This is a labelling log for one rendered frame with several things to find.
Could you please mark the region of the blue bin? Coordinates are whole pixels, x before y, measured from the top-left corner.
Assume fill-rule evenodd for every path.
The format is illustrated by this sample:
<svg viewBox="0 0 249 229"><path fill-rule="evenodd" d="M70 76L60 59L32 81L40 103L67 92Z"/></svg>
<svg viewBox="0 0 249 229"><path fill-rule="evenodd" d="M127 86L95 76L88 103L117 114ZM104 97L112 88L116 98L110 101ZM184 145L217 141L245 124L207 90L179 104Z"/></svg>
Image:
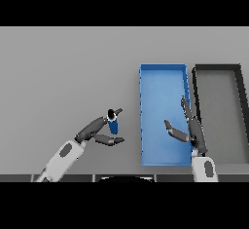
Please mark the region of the blue bin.
<svg viewBox="0 0 249 229"><path fill-rule="evenodd" d="M164 121L181 132L188 125L181 97L191 104L185 63L141 63L140 129L143 167L184 167L191 164L192 146L171 137Z"/></svg>

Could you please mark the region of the dark grey bin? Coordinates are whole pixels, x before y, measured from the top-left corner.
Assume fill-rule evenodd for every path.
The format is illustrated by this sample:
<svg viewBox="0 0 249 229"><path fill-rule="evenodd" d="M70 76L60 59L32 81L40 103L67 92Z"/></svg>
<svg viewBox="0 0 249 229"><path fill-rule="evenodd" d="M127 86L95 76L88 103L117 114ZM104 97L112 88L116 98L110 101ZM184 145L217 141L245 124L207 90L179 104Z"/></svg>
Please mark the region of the dark grey bin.
<svg viewBox="0 0 249 229"><path fill-rule="evenodd" d="M240 64L196 64L196 116L216 164L249 164L249 106Z"/></svg>

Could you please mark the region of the blue pipe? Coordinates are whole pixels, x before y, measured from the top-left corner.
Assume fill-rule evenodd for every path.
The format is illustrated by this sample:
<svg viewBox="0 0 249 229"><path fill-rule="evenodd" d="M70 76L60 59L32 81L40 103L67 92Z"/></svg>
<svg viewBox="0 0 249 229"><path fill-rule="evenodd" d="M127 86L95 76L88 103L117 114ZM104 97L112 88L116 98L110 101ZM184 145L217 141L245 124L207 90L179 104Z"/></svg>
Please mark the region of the blue pipe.
<svg viewBox="0 0 249 229"><path fill-rule="evenodd" d="M107 112L107 123L109 125L109 130L112 134L118 133L118 121L117 115L113 109L109 109Z"/></svg>

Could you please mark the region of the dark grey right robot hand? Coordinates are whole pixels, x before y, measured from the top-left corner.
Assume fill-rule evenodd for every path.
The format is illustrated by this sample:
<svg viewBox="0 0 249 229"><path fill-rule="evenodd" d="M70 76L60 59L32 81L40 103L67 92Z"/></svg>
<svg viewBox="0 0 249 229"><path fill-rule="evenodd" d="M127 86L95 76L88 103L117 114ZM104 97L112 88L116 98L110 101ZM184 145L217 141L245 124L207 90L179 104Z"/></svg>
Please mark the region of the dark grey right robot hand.
<svg viewBox="0 0 249 229"><path fill-rule="evenodd" d="M201 157L204 157L208 150L206 147L202 125L200 124L197 117L193 115L190 105L187 103L184 96L181 97L181 106L187 120L189 133L186 134L176 128L173 128L167 120L163 121L165 128L170 136L182 142L190 142L192 147L197 150L197 153Z"/></svg>

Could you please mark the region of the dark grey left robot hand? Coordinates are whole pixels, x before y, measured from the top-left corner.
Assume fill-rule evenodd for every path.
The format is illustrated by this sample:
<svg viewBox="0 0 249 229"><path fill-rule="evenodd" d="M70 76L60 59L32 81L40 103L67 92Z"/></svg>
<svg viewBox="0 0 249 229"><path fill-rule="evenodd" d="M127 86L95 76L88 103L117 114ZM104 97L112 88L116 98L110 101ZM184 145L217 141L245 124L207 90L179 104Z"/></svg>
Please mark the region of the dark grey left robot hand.
<svg viewBox="0 0 249 229"><path fill-rule="evenodd" d="M118 115L123 111L121 108L114 110L117 115L117 121L118 121ZM99 117L87 124L83 129L81 129L76 135L75 140L78 143L82 143L83 141L89 141L92 138L95 139L97 143L101 143L107 146L113 146L115 144L124 142L125 140L122 137L111 137L105 134L99 134L99 132L102 130L102 128L107 125L107 116L106 117Z"/></svg>

